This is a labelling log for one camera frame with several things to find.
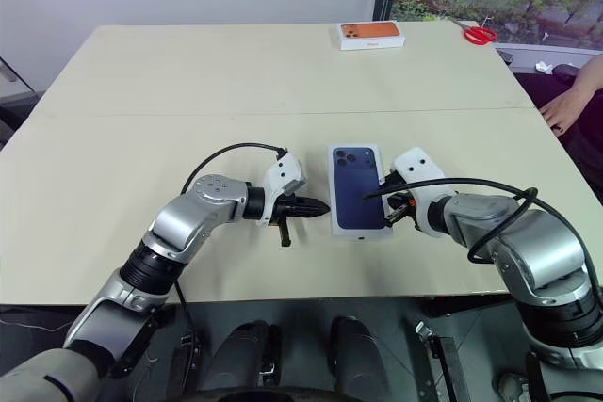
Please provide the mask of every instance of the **person's hand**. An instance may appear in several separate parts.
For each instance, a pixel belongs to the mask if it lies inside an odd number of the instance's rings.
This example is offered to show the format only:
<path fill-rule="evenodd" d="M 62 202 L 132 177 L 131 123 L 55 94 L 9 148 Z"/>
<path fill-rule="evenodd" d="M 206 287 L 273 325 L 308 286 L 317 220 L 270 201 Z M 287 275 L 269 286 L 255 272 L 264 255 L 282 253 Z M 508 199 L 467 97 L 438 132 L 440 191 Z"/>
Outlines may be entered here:
<path fill-rule="evenodd" d="M 589 90 L 570 88 L 541 107 L 540 113 L 555 136 L 562 136 L 576 122 L 593 95 Z"/>

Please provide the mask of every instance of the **scissors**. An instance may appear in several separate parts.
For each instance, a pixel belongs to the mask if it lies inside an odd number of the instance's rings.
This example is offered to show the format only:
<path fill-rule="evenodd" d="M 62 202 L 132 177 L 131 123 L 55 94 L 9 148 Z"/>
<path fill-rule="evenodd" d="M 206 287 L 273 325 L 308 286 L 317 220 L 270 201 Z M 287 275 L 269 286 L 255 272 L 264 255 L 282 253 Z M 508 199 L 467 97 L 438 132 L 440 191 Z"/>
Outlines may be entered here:
<path fill-rule="evenodd" d="M 483 46 L 484 44 L 487 44 L 489 42 L 496 41 L 498 38 L 497 32 L 495 32 L 491 28 L 471 27 L 469 25 L 460 23 L 455 19 L 452 19 L 452 18 L 449 18 L 449 19 L 463 29 L 464 38 L 472 44 L 477 44 L 478 46 Z"/>

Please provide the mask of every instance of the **orange phone box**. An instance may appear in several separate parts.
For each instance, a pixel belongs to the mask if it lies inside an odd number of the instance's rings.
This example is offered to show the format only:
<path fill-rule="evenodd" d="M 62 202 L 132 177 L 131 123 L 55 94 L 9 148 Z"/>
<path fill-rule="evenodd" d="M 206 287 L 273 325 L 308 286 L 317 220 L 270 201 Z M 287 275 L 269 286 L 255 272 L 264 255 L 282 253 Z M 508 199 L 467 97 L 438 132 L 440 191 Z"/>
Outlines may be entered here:
<path fill-rule="evenodd" d="M 396 21 L 338 24 L 337 34 L 342 51 L 383 49 L 404 45 L 404 35 Z"/>

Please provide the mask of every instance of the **white table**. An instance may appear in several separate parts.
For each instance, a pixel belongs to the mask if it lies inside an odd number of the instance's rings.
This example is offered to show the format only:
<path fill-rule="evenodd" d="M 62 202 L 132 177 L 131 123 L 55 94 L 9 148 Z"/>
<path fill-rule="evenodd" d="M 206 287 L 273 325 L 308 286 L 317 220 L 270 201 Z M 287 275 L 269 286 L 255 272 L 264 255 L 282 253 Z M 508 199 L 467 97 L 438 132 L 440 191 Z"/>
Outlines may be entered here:
<path fill-rule="evenodd" d="M 449 176 L 535 185 L 603 272 L 603 208 L 495 51 L 448 23 L 402 28 L 402 49 L 345 53 L 326 24 L 97 30 L 0 153 L 0 302 L 87 303 L 197 163 L 249 140 L 287 146 L 299 194 L 325 201 L 333 142 L 377 142 L 385 165 L 418 145 Z M 258 184 L 273 159 L 238 150 L 206 172 Z M 492 266 L 410 220 L 381 242 L 334 240 L 329 216 L 290 230 L 284 249 L 277 228 L 219 227 L 181 278 L 187 298 L 504 291 Z"/>

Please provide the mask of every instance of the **person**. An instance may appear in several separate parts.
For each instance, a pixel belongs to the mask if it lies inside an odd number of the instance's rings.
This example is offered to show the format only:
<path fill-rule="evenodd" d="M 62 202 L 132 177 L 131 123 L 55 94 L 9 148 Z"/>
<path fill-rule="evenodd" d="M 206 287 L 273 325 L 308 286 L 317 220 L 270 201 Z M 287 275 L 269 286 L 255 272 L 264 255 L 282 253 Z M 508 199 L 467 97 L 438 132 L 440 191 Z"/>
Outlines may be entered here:
<path fill-rule="evenodd" d="M 579 70 L 570 88 L 549 75 L 515 78 L 603 204 L 603 54 Z"/>

